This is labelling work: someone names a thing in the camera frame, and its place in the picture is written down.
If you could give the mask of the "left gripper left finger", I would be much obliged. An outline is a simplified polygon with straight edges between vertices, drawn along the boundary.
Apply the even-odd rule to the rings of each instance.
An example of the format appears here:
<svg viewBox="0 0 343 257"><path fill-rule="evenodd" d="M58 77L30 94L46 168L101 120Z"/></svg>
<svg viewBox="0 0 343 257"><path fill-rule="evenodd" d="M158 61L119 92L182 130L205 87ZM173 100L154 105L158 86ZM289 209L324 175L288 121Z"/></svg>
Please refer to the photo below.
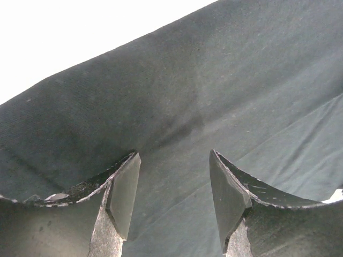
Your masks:
<svg viewBox="0 0 343 257"><path fill-rule="evenodd" d="M121 256L140 164L133 151L65 193L1 197L1 256Z"/></svg>

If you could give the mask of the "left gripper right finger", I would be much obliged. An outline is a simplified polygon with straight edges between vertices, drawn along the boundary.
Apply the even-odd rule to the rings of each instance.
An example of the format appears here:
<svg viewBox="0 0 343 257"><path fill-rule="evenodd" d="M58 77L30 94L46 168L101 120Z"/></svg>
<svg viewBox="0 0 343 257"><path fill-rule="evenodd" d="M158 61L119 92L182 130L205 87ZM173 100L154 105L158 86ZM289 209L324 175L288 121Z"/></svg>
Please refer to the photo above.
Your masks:
<svg viewBox="0 0 343 257"><path fill-rule="evenodd" d="M286 193L211 150L210 180L224 256L342 256L342 202Z"/></svg>

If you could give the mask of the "black t shirt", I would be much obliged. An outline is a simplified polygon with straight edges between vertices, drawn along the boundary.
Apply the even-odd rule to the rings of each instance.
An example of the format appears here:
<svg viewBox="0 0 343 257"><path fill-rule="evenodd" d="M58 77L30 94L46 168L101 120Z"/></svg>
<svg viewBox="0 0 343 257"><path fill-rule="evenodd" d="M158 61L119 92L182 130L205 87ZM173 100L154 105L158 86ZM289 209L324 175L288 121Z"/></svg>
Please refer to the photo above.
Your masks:
<svg viewBox="0 0 343 257"><path fill-rule="evenodd" d="M286 193L342 185L342 1L217 1L1 105L1 197L141 164L121 256L224 256L210 151Z"/></svg>

